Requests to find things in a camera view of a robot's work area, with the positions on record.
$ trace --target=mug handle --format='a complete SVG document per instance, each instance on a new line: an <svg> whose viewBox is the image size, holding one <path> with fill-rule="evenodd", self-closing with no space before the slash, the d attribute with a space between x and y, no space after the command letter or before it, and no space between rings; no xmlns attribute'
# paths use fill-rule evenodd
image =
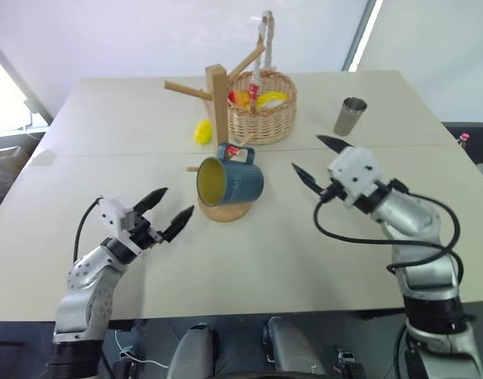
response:
<svg viewBox="0 0 483 379"><path fill-rule="evenodd" d="M254 157L256 156L256 152L254 151L253 148L247 148L245 146L236 146L234 144L227 144L223 143L219 145L219 150L217 151L217 158L219 159L226 159L226 150L229 146L233 146L234 148L244 148L247 151L247 160L245 161L245 164L253 164L254 163Z"/></svg>

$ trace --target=blue mug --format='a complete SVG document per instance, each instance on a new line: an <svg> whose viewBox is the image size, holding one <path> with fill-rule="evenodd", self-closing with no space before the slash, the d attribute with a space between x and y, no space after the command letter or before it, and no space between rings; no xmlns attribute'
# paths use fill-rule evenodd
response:
<svg viewBox="0 0 483 379"><path fill-rule="evenodd" d="M220 144L217 157L205 159L197 172L197 192L208 207L248 203L263 192L263 173L253 164L254 149L243 148L247 150L247 160L236 162L226 158L230 146L239 148L233 144Z"/></svg>

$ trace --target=wooden mug tree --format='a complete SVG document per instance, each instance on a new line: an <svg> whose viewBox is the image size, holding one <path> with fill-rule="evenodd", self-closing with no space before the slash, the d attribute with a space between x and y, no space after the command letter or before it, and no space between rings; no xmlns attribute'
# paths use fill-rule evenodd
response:
<svg viewBox="0 0 483 379"><path fill-rule="evenodd" d="M171 81L164 81L164 88L184 93L189 96L194 96L202 99L208 117L212 122L212 136L215 146L218 148L219 144L229 142L229 131L227 125L227 95L228 88L233 84L234 79L246 69L258 56L264 51L264 45L257 45L256 49L250 53L233 71L229 73L222 65L213 65L206 68L207 92L201 89L194 89L173 83ZM245 139L241 143L244 145L248 142ZM196 167L188 167L188 171L197 171ZM229 222L243 217L249 210L252 203L232 204L232 205L218 205L216 207L207 207L203 201L198 198L198 204L203 213L210 219L219 222Z"/></svg>

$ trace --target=metal cup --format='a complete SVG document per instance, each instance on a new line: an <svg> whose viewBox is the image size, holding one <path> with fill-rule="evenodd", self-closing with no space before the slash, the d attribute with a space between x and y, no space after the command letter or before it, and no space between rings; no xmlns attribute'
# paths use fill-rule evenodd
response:
<svg viewBox="0 0 483 379"><path fill-rule="evenodd" d="M229 146L234 145L220 144L217 157L205 159L197 172L197 192L208 207L248 203L255 201L263 192L263 173L253 164L254 149L244 148L247 160L236 162L226 159Z"/></svg>
<svg viewBox="0 0 483 379"><path fill-rule="evenodd" d="M357 97L344 99L342 109L336 119L334 132L339 136L348 135L367 107L368 104L363 99Z"/></svg>

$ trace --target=wicker basket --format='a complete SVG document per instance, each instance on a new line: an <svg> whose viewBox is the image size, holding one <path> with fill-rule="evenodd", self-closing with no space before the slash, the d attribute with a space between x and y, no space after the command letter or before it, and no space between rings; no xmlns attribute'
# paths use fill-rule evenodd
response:
<svg viewBox="0 0 483 379"><path fill-rule="evenodd" d="M273 39L273 16L271 12L263 14L258 43L264 42L266 25L268 26L268 41L264 61L264 71L260 71L260 58L254 64L254 71L260 73L260 87L257 95L270 91L285 92L288 99L282 105L268 110L252 112L227 100L228 125L230 132L240 141L247 144L270 144L287 137L292 131L296 118L297 91L292 80L271 70L271 41ZM236 78L229 91L236 89L246 91L253 77L252 72L243 73Z"/></svg>

